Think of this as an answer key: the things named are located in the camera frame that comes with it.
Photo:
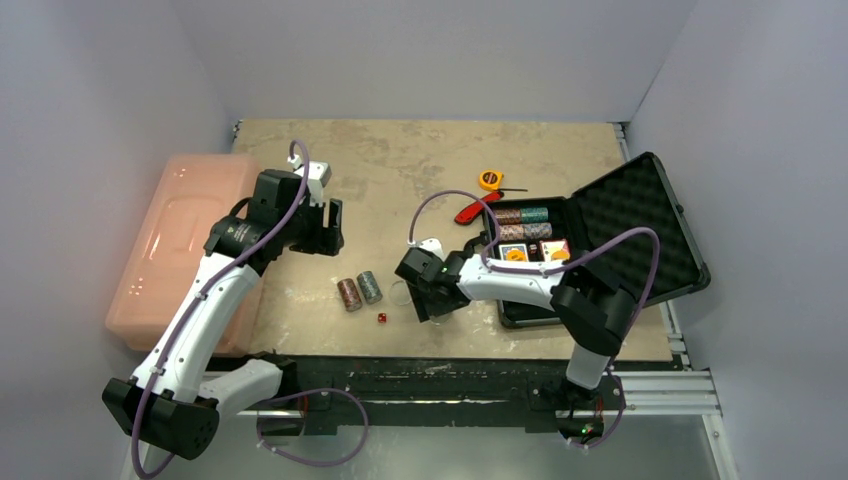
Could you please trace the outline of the clear round dealer button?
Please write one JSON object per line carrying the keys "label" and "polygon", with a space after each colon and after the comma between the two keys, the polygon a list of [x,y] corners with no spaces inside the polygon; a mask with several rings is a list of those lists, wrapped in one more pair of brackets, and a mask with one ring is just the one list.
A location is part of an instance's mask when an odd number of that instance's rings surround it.
{"label": "clear round dealer button", "polygon": [[389,288],[389,299],[396,306],[406,306],[412,303],[412,295],[404,280],[394,282]]}

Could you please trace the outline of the grey blue poker chip stack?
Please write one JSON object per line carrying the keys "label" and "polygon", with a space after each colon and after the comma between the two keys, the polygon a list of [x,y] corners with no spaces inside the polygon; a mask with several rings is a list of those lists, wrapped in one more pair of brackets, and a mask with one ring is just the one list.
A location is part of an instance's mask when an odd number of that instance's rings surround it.
{"label": "grey blue poker chip stack", "polygon": [[370,270],[360,272],[356,277],[357,284],[362,293],[362,298],[369,305],[380,302],[383,299],[382,290]]}

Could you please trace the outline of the red brown poker chip stack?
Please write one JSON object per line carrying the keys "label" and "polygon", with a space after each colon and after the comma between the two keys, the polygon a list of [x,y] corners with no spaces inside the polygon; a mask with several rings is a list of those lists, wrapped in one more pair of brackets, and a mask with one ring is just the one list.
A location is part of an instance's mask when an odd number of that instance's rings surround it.
{"label": "red brown poker chip stack", "polygon": [[363,301],[359,294],[357,284],[351,278],[344,278],[336,284],[340,299],[347,312],[354,312],[362,308]]}

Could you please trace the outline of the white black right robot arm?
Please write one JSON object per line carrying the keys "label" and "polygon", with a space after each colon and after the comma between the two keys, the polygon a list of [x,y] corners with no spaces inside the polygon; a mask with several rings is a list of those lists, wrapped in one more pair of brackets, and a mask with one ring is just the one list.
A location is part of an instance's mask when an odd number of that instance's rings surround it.
{"label": "white black right robot arm", "polygon": [[[652,258],[640,293],[601,260],[625,241],[647,236]],[[510,262],[486,251],[452,251],[446,257],[410,247],[395,269],[422,322],[450,314],[472,301],[498,300],[552,312],[575,346],[561,381],[564,399],[584,407],[601,391],[601,378],[619,354],[639,316],[658,270],[661,246],[647,227],[627,230],[571,261]]]}

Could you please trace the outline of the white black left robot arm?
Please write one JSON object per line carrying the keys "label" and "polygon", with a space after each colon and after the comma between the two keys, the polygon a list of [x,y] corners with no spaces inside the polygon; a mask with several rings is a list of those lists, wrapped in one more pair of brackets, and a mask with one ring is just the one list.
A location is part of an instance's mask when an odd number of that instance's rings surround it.
{"label": "white black left robot arm", "polygon": [[266,401],[297,399],[294,364],[261,354],[216,380],[203,376],[244,298],[284,249],[335,256],[344,245],[342,201],[326,200],[324,162],[266,169],[252,196],[216,222],[194,282],[165,333],[127,380],[112,378],[102,400],[125,434],[187,460],[202,454],[221,420]]}

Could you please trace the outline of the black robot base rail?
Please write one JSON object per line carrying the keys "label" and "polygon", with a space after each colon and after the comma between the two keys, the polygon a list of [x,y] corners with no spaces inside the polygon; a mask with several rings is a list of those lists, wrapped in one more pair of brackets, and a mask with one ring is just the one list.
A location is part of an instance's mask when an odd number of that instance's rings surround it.
{"label": "black robot base rail", "polygon": [[595,391],[570,386],[557,360],[287,357],[269,352],[215,358],[203,393],[172,389],[143,400],[139,379],[111,380],[102,399],[129,431],[144,412],[146,440],[208,442],[224,420],[251,415],[300,420],[309,435],[341,426],[515,427],[594,443],[618,414],[706,415],[718,410],[709,375],[676,364],[623,364]]}

